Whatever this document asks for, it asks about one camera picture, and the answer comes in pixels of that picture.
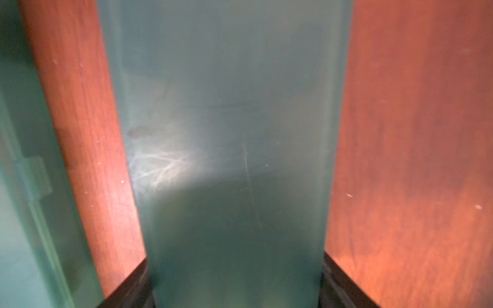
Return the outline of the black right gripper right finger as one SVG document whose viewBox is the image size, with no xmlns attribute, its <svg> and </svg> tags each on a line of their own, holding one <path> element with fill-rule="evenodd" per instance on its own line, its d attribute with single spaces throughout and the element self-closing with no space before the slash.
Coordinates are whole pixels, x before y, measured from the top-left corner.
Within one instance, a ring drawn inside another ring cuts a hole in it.
<svg viewBox="0 0 493 308">
<path fill-rule="evenodd" d="M 325 253 L 318 307 L 378 308 L 379 305 L 363 292 L 339 265 Z"/>
</svg>

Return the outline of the dark green pencil case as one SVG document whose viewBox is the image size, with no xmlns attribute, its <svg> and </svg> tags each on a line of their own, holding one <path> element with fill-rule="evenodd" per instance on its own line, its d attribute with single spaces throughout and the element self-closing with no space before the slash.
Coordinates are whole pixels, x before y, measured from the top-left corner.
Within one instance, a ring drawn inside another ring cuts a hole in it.
<svg viewBox="0 0 493 308">
<path fill-rule="evenodd" d="M 102 301 L 19 6 L 2 1 L 1 306 Z"/>
<path fill-rule="evenodd" d="M 157 307 L 317 307 L 351 1 L 99 1 Z"/>
</svg>

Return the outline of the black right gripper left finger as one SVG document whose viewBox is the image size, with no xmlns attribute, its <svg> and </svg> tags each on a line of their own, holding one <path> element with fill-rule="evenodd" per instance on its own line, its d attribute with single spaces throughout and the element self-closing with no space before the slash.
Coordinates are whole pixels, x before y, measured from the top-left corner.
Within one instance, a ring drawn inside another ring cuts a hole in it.
<svg viewBox="0 0 493 308">
<path fill-rule="evenodd" d="M 98 308 L 154 307 L 155 300 L 146 259 L 98 306 Z"/>
</svg>

